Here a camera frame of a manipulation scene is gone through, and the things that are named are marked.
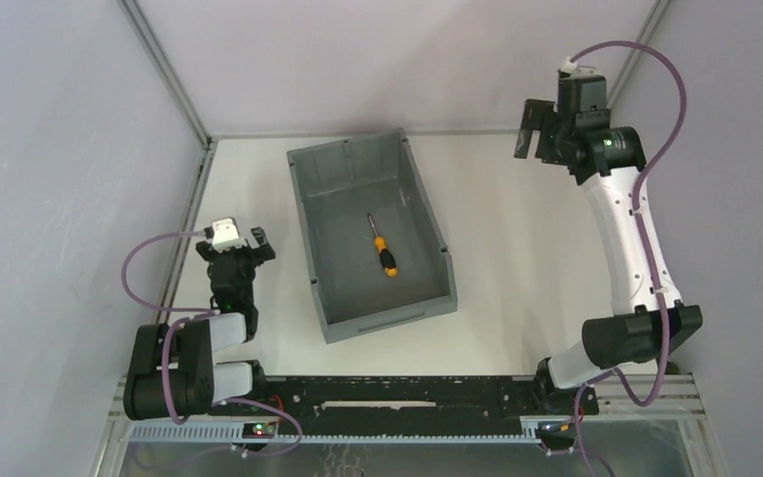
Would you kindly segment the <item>yellow black screwdriver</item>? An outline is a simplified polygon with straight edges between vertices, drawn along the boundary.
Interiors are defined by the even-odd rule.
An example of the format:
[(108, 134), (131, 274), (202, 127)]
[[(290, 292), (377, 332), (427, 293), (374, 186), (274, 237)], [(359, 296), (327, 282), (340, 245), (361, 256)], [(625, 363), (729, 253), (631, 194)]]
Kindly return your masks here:
[(374, 245), (377, 249), (380, 264), (384, 273), (389, 277), (397, 276), (398, 268), (392, 252), (387, 247), (385, 238), (379, 233), (374, 218), (367, 214), (367, 219), (374, 235)]

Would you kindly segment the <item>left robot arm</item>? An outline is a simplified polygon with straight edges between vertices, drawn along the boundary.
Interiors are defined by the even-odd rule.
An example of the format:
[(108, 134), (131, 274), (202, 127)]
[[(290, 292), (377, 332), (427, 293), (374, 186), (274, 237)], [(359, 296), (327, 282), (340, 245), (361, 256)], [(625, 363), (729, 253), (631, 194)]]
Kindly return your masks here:
[(212, 296), (206, 308), (182, 308), (181, 319), (138, 328), (124, 386), (132, 420), (169, 418), (182, 424), (232, 398), (264, 398), (265, 372), (257, 360), (220, 362), (216, 354), (251, 341), (258, 330), (256, 270), (275, 258), (261, 228), (243, 237), (232, 219), (194, 232), (207, 264)]

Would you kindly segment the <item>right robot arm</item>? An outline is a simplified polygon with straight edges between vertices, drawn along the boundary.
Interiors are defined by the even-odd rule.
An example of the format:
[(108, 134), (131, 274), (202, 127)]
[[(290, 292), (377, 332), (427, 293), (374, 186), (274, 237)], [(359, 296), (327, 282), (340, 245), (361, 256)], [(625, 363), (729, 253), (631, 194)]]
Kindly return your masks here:
[(664, 372), (671, 351), (702, 325), (666, 270), (642, 174), (647, 168), (638, 132), (614, 127), (604, 76), (561, 73), (556, 100), (529, 98), (515, 155), (563, 166), (589, 202), (608, 264), (610, 316), (584, 321), (578, 343), (543, 359), (543, 390), (575, 392), (625, 365), (656, 362)]

